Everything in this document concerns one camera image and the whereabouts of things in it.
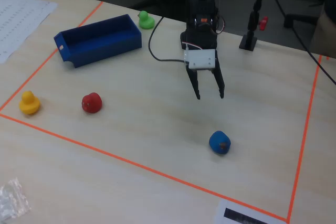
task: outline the plastic bag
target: plastic bag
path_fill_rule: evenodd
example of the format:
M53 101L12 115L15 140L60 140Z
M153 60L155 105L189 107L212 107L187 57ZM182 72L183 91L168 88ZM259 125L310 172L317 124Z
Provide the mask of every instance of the plastic bag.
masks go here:
M17 178L0 188L0 222L24 215L30 210Z

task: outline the red toy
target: red toy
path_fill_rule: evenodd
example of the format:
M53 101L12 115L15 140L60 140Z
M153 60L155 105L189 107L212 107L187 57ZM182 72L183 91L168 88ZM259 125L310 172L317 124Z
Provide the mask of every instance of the red toy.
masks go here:
M97 93L91 93L83 97L82 108L88 113L97 113L100 111L103 103Z

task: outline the orange boundary line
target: orange boundary line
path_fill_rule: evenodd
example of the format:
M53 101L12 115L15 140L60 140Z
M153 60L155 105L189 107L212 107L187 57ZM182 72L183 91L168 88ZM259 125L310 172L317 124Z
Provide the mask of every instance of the orange boundary line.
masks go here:
M10 117L10 116L8 116L8 115L0 114L0 116L3 117L3 118L9 119L9 120L11 120L11 121L17 122L17 123L19 123L19 124L23 124L23 125L25 125L25 126L31 127L31 128L36 129L36 130L38 130L38 131L44 132L44 133L49 134L49 135L51 135L51 136L55 136L55 137L57 137L57 138L63 139L63 140L68 141L68 142L70 142L70 143L77 144L77 145L82 146L82 147L84 147L84 148L88 148L88 149L93 150L93 151L95 151L95 152L99 152L99 153L101 153L101 154L104 154L104 155L107 155L107 156L116 158L116 159L118 159L118 160L124 161L124 162L126 162L126 163L128 163L128 164L131 164L131 165L137 166L137 167L139 167L139 168L148 170L149 172L158 174L158 175L163 176L163 177L165 177L165 178L169 178L169 179L174 180L174 181L176 181L176 182L179 182L179 183L181 183L181 184L183 184L183 185L190 186L190 187L193 187L193 188L195 188L195 189L197 189L197 190L204 191L204 192L206 192L206 193L208 193L208 194L212 194L212 195L214 195L214 196L217 196L217 197L219 197L219 198L222 198L222 199L226 199L226 200L232 201L232 202L237 203L237 204L239 204L239 205L242 205L242 206L244 206L244 207L248 207L248 208L253 209L253 210L255 210L255 211L258 211L258 212L261 212L261 213L263 213L263 214L269 215L269 216L271 216L271 217L273 217L273 218L276 218L276 219L278 219L278 220L286 221L286 218L284 218L284 217L277 216L277 215L275 215L275 214L273 214L273 213L271 213L271 212L268 212L268 211L265 211L265 210L263 210L263 209L254 207L254 206L252 206L252 205L249 205L249 204L247 204L247 203L241 202L241 201L239 201L239 200L236 200L236 199L227 197L227 196L225 196L225 195L216 193L216 192L214 192L214 191L208 190L208 189L206 189L206 188L203 188L203 187L194 185L194 184L192 184L192 183L189 183L189 182L187 182L187 181L184 181L184 180L181 180L181 179L179 179L179 178L173 177L173 176L171 176L171 175L168 175L168 174L159 172L158 170L154 170L154 169L152 169L152 168L150 168L150 167L141 165L141 164L139 164L139 163L136 163L136 162L131 161L131 160L129 160L129 159L126 159L126 158L124 158L124 157L120 157L120 156L114 155L114 154L112 154L112 153L103 151L103 150L98 149L98 148L96 148L96 147L93 147L93 146L91 146L91 145L88 145L88 144L84 144L84 143L78 142L78 141L76 141L76 140L70 139L70 138L65 137L65 136L61 136L61 135L59 135L59 134L53 133L53 132L48 131L48 130L44 130L44 129L42 129L42 128L40 128L40 127L37 127L37 126L34 126L34 125L32 125L32 124L26 123L26 122L24 122L24 121L21 121L21 120L15 119L15 118L12 118L12 117Z
M320 57L319 57L319 63L321 63L321 61L322 61L322 55L320 55ZM319 76L319 70L320 70L320 68L319 68L319 66L317 66L316 67L316 71L315 71L315 77L314 77L313 86L311 88L311 93L310 93L310 100L309 100L309 105L308 105L308 110L307 110L306 122L304 123L305 127L304 127L304 131L303 131L303 136L302 136L302 142L301 142L301 149L300 149L300 154L299 154L298 166L296 168L295 180L294 180L292 195L291 195L291 198L290 198L290 203L289 203L289 209L288 209L286 223L290 222L290 217L291 217L292 211L293 211L295 194L296 194L296 190L297 190L298 182L299 182L299 176L300 176L300 170L301 170L303 152L305 150L304 146L306 144L306 138L307 138L307 132L308 132L308 126L309 126L309 119L310 119L310 112L311 112L311 107L313 105L313 99L314 99L314 94L315 94L315 89L316 89L317 78Z
M82 26L98 9L99 7L103 4L103 1L101 1L99 3L99 5L97 5L97 7L95 9L93 9L93 11L78 25L78 27ZM22 85L9 97L9 99L0 107L0 111L7 106L7 104L10 103L10 101L18 94L18 92L20 92L20 90L34 77L34 75L36 75L36 73L48 62L48 60L50 60L52 58L52 56L54 56L54 54L58 51L58 49L56 48L51 55L28 77L28 79L22 83Z

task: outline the blue toy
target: blue toy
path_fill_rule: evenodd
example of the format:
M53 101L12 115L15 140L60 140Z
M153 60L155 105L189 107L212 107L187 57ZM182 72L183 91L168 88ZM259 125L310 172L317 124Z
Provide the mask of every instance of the blue toy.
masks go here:
M216 131L209 139L211 149L218 154L226 154L231 146L231 141L222 131Z
M75 68L142 47L141 32L128 14L62 31L54 40L63 61Z

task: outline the paper sheet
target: paper sheet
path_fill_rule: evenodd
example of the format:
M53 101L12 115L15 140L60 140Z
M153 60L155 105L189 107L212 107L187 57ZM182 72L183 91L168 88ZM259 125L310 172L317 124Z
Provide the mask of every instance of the paper sheet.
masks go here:
M0 63L57 7L42 0L0 0Z
M214 224L285 224L284 221L264 215L248 207L222 199L216 210Z

